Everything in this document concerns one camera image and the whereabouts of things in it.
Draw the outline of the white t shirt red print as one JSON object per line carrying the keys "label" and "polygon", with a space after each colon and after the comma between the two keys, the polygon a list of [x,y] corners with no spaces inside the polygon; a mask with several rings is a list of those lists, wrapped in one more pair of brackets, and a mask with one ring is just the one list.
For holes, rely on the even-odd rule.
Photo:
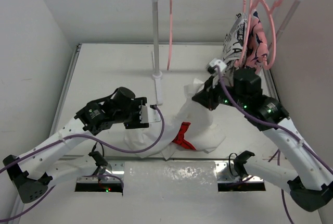
{"label": "white t shirt red print", "polygon": [[213,114],[191,98],[203,88],[203,81],[194,79],[184,86],[186,101],[173,117],[166,117],[159,142],[137,156],[162,155],[169,159],[177,149],[210,153],[226,138],[222,128],[213,123]]}

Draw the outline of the pink plastic hanger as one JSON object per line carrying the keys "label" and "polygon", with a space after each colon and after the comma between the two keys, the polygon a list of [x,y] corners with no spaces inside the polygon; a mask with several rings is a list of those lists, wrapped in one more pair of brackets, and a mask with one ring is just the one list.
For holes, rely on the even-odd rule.
{"label": "pink plastic hanger", "polygon": [[171,58],[172,58],[172,43],[173,43],[173,0],[169,0],[169,52],[168,52],[168,63],[167,70],[170,69]]}

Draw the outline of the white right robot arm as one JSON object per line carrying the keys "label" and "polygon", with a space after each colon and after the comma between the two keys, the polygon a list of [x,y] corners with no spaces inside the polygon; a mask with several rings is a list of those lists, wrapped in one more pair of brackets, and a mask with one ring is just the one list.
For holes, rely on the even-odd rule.
{"label": "white right robot arm", "polygon": [[332,169],[325,164],[298,132],[289,113],[275,98],[264,95],[255,70],[238,69],[233,86],[226,86],[222,71],[208,68],[211,77],[192,100],[209,110],[220,104],[237,108],[288,159],[292,169],[260,161],[244,151],[233,160],[236,177],[257,176],[288,193],[302,209],[313,212],[332,200]]}

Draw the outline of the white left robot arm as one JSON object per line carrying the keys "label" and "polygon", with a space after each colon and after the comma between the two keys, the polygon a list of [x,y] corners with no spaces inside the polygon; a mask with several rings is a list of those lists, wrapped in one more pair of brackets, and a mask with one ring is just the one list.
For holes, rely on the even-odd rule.
{"label": "white left robot arm", "polygon": [[130,89],[119,87],[109,96],[88,102],[37,147],[19,156],[7,156],[3,164],[22,202],[36,201],[48,188],[65,180],[105,172],[109,164],[99,151],[62,164],[57,161],[114,124],[122,123],[126,129],[147,128],[149,124],[142,122],[146,104],[146,97],[136,97]]}

